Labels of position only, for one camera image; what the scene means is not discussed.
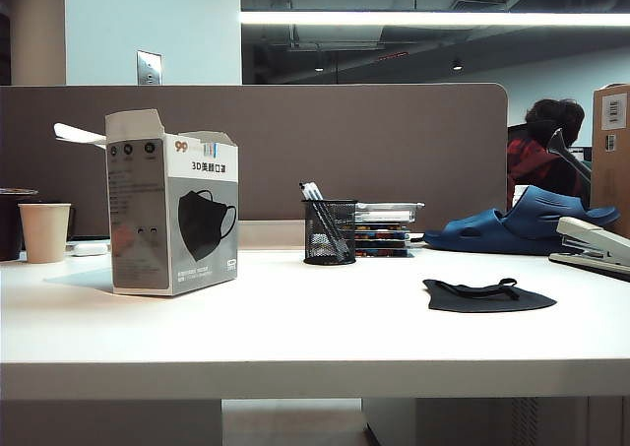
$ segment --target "person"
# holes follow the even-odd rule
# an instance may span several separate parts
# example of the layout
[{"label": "person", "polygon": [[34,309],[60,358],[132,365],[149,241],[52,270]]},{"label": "person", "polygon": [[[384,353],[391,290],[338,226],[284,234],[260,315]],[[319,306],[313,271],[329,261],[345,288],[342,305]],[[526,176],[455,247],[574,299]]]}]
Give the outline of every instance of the person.
[{"label": "person", "polygon": [[561,156],[547,152],[553,132],[562,128],[567,147],[577,139],[584,109],[572,99],[541,99],[525,115],[526,123],[510,128],[507,147],[508,206],[510,184],[535,185],[549,192],[580,197],[588,205],[590,188]]}]

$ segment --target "stack of boxes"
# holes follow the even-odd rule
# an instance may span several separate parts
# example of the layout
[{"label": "stack of boxes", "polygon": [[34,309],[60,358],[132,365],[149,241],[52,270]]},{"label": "stack of boxes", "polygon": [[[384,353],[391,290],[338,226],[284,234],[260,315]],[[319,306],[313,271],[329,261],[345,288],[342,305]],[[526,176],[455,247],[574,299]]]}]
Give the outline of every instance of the stack of boxes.
[{"label": "stack of boxes", "polygon": [[613,205],[621,213],[609,230],[630,237],[630,85],[595,92],[593,116],[593,175],[591,207]]},{"label": "stack of boxes", "polygon": [[357,203],[356,257],[410,257],[409,223],[422,203]]}]

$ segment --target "wall outlet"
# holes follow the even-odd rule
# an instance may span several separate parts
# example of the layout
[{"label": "wall outlet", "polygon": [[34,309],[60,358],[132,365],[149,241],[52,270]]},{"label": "wall outlet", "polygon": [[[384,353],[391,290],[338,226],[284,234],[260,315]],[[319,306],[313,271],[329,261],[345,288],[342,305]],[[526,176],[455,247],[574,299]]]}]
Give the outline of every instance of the wall outlet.
[{"label": "wall outlet", "polygon": [[161,55],[138,51],[138,85],[161,85]]}]

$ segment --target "printed mask image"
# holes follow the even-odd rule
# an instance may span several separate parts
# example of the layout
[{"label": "printed mask image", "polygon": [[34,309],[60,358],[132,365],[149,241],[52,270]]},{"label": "printed mask image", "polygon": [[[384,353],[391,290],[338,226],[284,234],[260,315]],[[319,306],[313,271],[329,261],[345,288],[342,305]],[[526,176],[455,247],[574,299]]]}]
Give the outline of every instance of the printed mask image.
[{"label": "printed mask image", "polygon": [[[210,200],[201,196],[209,193]],[[221,234],[221,225],[228,210],[234,210],[232,224],[225,234]],[[190,191],[179,199],[179,231],[188,252],[199,261],[210,255],[221,240],[234,228],[236,208],[215,202],[210,190]]]}]

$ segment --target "white wall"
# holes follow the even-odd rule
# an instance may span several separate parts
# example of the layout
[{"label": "white wall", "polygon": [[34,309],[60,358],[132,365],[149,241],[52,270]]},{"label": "white wall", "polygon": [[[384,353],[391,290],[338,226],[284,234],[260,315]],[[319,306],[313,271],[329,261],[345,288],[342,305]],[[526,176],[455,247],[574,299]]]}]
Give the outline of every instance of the white wall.
[{"label": "white wall", "polygon": [[457,74],[435,82],[494,82],[508,93],[508,123],[524,122],[541,98],[572,98],[585,111],[576,146],[589,146],[593,132],[593,92],[611,83],[630,83],[630,47],[573,55],[525,65]]},{"label": "white wall", "polygon": [[136,51],[162,82],[241,83],[240,0],[65,0],[68,85],[135,85]]}]

